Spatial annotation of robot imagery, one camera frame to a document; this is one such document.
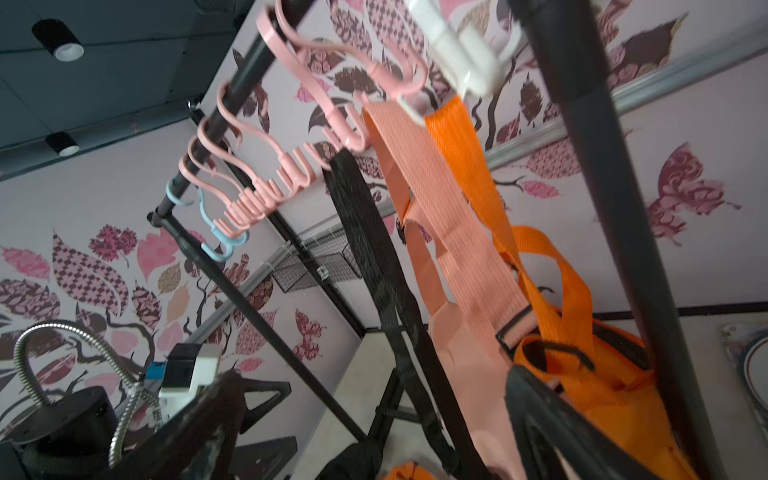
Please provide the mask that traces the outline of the black sling bag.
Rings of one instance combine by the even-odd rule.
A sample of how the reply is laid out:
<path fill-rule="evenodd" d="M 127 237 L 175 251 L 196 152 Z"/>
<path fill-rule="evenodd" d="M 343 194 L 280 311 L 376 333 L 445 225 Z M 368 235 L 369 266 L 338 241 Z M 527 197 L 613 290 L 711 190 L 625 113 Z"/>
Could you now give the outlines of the black sling bag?
<path fill-rule="evenodd" d="M 329 165 L 325 183 L 426 440 L 454 478 L 492 479 L 473 444 L 356 158 L 343 148 Z"/>

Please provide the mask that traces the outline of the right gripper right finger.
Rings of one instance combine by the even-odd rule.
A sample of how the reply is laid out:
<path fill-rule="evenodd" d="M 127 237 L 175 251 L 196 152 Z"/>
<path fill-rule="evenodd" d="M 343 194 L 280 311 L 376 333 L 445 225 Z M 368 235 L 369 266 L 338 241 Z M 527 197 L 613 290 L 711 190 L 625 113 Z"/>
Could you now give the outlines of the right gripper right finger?
<path fill-rule="evenodd" d="M 522 366 L 508 372 L 505 403 L 529 479 L 654 479 L 640 462 Z"/>

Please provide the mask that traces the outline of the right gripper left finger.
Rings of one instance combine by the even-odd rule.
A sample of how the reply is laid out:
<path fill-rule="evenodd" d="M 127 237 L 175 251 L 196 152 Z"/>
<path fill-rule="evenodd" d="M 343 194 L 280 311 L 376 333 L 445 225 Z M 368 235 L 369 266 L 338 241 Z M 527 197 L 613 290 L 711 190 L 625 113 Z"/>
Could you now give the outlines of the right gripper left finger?
<path fill-rule="evenodd" d="M 228 371 L 99 479 L 230 479 L 246 410 L 244 380 Z"/>

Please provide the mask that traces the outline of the bright orange sling bag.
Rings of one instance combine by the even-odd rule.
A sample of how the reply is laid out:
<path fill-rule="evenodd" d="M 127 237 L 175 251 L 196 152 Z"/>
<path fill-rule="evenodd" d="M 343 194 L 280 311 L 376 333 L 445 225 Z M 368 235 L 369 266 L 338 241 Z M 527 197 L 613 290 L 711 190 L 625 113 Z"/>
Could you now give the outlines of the bright orange sling bag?
<path fill-rule="evenodd" d="M 536 319 L 523 337 L 512 333 L 518 318 L 497 331 L 512 362 L 509 371 L 522 366 L 540 381 L 562 387 L 570 406 L 658 477 L 693 478 L 653 371 L 641 360 L 642 341 L 593 318 L 586 283 L 546 235 L 509 222 L 488 168 L 468 176 L 458 168 L 453 172 Z"/>

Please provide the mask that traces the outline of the salmon pink sling bag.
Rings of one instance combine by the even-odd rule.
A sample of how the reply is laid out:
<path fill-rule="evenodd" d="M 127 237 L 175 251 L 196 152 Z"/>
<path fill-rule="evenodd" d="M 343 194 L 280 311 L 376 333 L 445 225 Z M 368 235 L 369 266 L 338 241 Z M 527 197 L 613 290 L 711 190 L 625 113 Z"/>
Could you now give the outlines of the salmon pink sling bag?
<path fill-rule="evenodd" d="M 518 318 L 523 337 L 535 317 L 510 266 L 465 199 L 453 170 L 487 170 L 468 113 L 452 100 L 418 125 L 396 102 L 373 102 L 364 118 L 429 314 L 429 335 L 473 444 L 491 473 L 526 474 L 505 404 L 512 365 L 496 338 Z"/>

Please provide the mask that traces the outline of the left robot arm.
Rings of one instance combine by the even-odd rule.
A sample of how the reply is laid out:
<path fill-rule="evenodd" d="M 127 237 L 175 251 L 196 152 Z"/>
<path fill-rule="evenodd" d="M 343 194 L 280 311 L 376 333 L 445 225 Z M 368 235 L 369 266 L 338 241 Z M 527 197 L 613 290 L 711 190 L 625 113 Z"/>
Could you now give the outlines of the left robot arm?
<path fill-rule="evenodd" d="M 71 333 L 98 350 L 129 397 L 115 411 L 102 386 L 52 401 L 34 374 L 29 345 L 43 330 Z M 213 344 L 179 343 L 137 376 L 103 339 L 73 322 L 49 321 L 14 343 L 17 376 L 35 405 L 1 443 L 4 479 L 275 479 L 297 452 L 293 437 L 239 447 L 291 393 L 287 382 L 219 370 Z"/>

